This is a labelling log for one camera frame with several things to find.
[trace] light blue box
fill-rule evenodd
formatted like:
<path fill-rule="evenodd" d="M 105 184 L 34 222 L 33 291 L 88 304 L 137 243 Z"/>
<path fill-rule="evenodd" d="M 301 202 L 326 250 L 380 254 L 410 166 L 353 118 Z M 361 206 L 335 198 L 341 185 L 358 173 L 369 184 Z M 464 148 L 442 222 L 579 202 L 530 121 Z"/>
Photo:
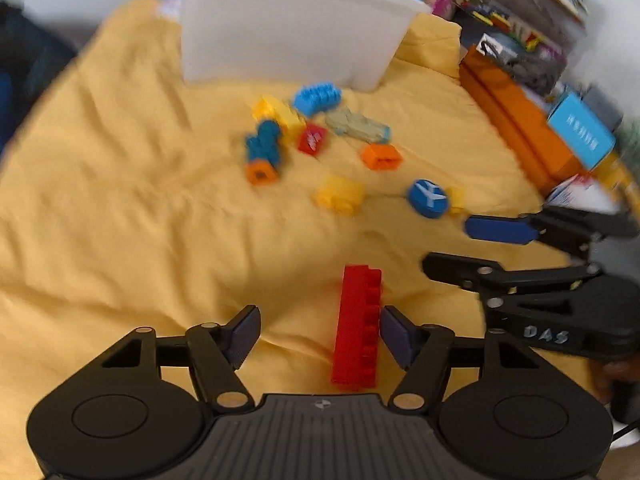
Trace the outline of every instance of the light blue box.
<path fill-rule="evenodd" d="M 554 109 L 548 124 L 587 170 L 595 168 L 616 143 L 606 126 L 572 92 Z"/>

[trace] red lego brick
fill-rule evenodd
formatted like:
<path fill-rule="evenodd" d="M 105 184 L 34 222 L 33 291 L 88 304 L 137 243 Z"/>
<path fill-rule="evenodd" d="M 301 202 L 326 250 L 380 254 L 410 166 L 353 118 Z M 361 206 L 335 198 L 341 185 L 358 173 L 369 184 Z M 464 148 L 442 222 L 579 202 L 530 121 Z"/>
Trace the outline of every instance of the red lego brick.
<path fill-rule="evenodd" d="M 344 267 L 331 382 L 348 390 L 376 385 L 382 271 Z"/>
<path fill-rule="evenodd" d="M 300 135 L 300 144 L 298 149 L 307 155 L 316 156 L 322 148 L 326 130 L 316 124 L 307 123 L 306 128 Z"/>

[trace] circular cap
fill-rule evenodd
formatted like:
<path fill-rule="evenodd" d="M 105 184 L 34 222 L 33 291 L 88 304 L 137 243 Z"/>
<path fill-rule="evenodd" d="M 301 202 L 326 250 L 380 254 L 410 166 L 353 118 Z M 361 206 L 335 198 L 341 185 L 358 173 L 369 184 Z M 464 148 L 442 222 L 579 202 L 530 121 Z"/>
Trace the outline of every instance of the circular cap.
<path fill-rule="evenodd" d="M 427 218 L 440 218 L 449 209 L 447 194 L 431 180 L 416 180 L 407 198 L 413 208 Z"/>
<path fill-rule="evenodd" d="M 223 408 L 241 408 L 249 401 L 242 392 L 224 392 L 216 397 L 216 402 Z"/>
<path fill-rule="evenodd" d="M 104 395 L 86 400 L 72 419 L 78 430 L 97 438 L 115 438 L 136 431 L 148 416 L 146 404 L 126 395 Z"/>
<path fill-rule="evenodd" d="M 504 300 L 502 298 L 489 298 L 486 300 L 486 306 L 489 308 L 500 308 L 504 305 Z"/>
<path fill-rule="evenodd" d="M 569 418 L 560 404 L 545 397 L 520 395 L 498 402 L 494 417 L 505 431 L 524 438 L 545 438 L 562 431 Z"/>
<path fill-rule="evenodd" d="M 419 410 L 424 406 L 424 398 L 418 394 L 400 394 L 394 397 L 394 404 L 401 410 Z"/>
<path fill-rule="evenodd" d="M 487 372 L 443 402 L 438 426 L 452 451 L 491 478 L 557 480 L 597 468 L 611 440 L 606 410 L 577 385 L 538 373 L 492 381 Z"/>
<path fill-rule="evenodd" d="M 47 473 L 116 480 L 146 477 L 178 460 L 203 424 L 198 402 L 160 379 L 72 378 L 36 405 L 27 438 Z"/>

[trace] airplane symbol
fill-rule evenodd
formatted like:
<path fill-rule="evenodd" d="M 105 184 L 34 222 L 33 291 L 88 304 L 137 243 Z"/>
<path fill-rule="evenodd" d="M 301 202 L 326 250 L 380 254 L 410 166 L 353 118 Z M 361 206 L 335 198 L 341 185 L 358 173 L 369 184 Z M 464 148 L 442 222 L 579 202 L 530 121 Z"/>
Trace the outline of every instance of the airplane symbol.
<path fill-rule="evenodd" d="M 443 200 L 446 198 L 445 195 L 440 195 L 439 193 L 435 192 L 435 189 L 438 186 L 436 186 L 433 182 L 425 182 L 425 184 L 427 187 L 424 187 L 422 183 L 418 183 L 416 184 L 416 186 L 418 187 L 420 192 L 426 197 L 428 207 L 433 207 L 436 200 Z"/>

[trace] logo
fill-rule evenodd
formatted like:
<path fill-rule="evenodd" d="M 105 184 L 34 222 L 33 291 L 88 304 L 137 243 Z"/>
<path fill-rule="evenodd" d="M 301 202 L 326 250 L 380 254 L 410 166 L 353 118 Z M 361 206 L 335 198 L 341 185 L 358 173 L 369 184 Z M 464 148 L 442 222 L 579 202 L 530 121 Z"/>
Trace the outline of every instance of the logo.
<path fill-rule="evenodd" d="M 538 327 L 533 325 L 526 326 L 524 327 L 524 333 L 522 335 L 527 338 L 536 337 L 538 335 Z M 554 342 L 557 345 L 563 345 L 569 341 L 569 332 L 567 330 L 561 330 L 554 335 L 551 329 L 547 328 L 540 334 L 538 339 L 548 343 Z"/>
<path fill-rule="evenodd" d="M 316 400 L 316 402 L 314 402 L 314 406 L 318 410 L 321 410 L 322 412 L 324 412 L 325 409 L 332 407 L 332 403 L 326 399 L 322 399 L 322 400 Z"/>
<path fill-rule="evenodd" d="M 422 183 L 416 184 L 420 192 L 427 199 L 428 207 L 433 207 L 433 204 L 435 203 L 436 200 L 444 200 L 446 198 L 446 196 L 435 192 L 438 186 L 436 186 L 432 182 L 425 182 L 425 185 L 426 187 Z"/>

